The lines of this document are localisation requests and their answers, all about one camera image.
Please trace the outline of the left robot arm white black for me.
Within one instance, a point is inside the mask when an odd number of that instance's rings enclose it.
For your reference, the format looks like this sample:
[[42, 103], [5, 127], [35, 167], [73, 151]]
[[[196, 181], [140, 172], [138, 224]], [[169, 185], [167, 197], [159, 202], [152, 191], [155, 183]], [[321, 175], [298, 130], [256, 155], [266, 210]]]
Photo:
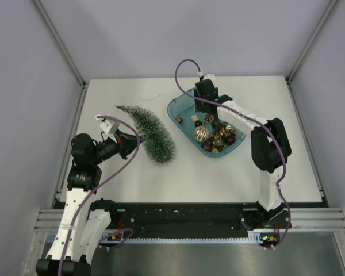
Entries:
[[67, 178], [66, 203], [57, 234], [46, 257], [36, 263], [37, 275], [90, 275], [91, 261], [106, 228], [117, 225], [112, 200], [96, 199], [102, 171], [99, 165], [120, 155], [136, 154], [142, 137], [116, 130], [101, 142], [88, 134], [71, 141], [73, 157]]

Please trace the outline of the small green christmas tree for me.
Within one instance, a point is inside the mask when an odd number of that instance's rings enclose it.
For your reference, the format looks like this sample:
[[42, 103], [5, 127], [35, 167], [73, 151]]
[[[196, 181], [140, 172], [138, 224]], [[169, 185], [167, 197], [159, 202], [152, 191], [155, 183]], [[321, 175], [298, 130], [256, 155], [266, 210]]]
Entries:
[[161, 119], [152, 111], [140, 106], [118, 105], [133, 121], [142, 145], [149, 159], [156, 164], [165, 165], [175, 158], [176, 147], [172, 136]]

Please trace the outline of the large frosted pine cone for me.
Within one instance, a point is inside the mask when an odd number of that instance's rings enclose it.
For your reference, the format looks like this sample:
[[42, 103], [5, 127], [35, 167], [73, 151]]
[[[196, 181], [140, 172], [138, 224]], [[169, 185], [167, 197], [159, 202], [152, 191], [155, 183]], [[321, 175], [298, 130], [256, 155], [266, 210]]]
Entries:
[[211, 114], [206, 114], [206, 115], [204, 116], [204, 121], [205, 121], [205, 123], [207, 123], [207, 124], [211, 123], [211, 122], [213, 121], [212, 115], [211, 115]]

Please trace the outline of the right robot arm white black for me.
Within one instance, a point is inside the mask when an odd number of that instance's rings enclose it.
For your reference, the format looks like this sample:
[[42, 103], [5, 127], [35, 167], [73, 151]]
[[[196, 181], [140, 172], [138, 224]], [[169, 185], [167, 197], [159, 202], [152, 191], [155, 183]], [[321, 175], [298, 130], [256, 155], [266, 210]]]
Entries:
[[280, 184], [292, 149], [282, 120], [261, 118], [231, 97], [219, 95], [208, 76], [200, 77], [195, 84], [193, 98], [196, 111], [211, 115], [215, 126], [224, 128], [231, 124], [250, 138], [251, 158], [260, 171], [260, 194], [256, 214], [242, 213], [239, 218], [247, 230], [273, 226], [283, 209], [289, 208]]

